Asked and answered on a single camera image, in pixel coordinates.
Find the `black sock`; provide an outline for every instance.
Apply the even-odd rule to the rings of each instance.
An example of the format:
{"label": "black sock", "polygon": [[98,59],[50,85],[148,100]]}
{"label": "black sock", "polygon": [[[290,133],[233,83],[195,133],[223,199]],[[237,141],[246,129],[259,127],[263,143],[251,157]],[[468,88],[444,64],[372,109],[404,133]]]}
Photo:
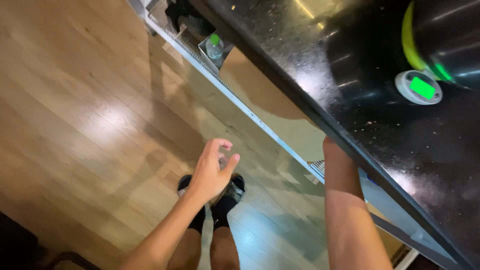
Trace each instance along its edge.
{"label": "black sock", "polygon": [[[245,191],[245,186],[243,181],[240,179],[237,179],[237,176],[234,179],[232,179],[232,182],[240,188],[242,191]],[[213,230],[215,231],[216,229],[220,227],[227,227],[230,228],[230,225],[228,224],[227,220],[227,214],[232,210],[235,206],[237,205],[237,202],[228,196],[223,196],[221,199],[215,204],[214,207],[212,207],[212,218],[213,218]]]}
{"label": "black sock", "polygon": [[197,232],[202,234],[202,228],[204,227],[205,221],[205,206],[198,211],[197,215],[193,218],[190,225],[188,225],[189,229],[195,229]]}

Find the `wooden floor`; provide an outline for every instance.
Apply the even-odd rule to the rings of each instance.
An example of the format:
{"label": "wooden floor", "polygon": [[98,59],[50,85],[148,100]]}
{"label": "wooden floor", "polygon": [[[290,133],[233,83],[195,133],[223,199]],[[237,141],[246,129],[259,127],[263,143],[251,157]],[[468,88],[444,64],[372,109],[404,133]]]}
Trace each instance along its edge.
{"label": "wooden floor", "polygon": [[242,268],[327,269],[322,185],[125,0],[0,1],[0,210],[52,252],[115,269],[212,137],[241,155]]}

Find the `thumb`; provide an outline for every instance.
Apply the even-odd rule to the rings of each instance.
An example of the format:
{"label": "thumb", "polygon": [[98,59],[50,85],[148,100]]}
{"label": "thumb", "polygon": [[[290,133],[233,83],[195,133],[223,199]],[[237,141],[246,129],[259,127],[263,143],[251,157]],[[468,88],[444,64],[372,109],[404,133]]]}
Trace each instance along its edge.
{"label": "thumb", "polygon": [[227,175],[231,175],[233,173],[233,170],[237,166],[237,164],[240,161],[240,155],[239,154],[234,154],[229,160],[225,168],[222,170],[222,173],[226,173]]}

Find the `speckled countertop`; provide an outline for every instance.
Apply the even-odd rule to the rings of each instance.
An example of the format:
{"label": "speckled countertop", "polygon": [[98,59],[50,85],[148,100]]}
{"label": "speckled countertop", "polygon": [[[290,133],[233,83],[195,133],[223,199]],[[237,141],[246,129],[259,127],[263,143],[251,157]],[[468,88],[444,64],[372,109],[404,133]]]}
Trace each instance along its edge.
{"label": "speckled countertop", "polygon": [[480,268],[480,92],[442,84],[434,106],[399,96],[409,1],[392,2],[192,1],[457,262]]}

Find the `water bottle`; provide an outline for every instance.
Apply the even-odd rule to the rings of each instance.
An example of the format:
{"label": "water bottle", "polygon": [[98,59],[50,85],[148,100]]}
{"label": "water bottle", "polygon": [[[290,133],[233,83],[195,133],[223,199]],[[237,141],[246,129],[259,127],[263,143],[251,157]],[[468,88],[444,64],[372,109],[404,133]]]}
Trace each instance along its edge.
{"label": "water bottle", "polygon": [[217,34],[212,34],[206,44],[208,58],[220,69],[223,64],[223,42]]}

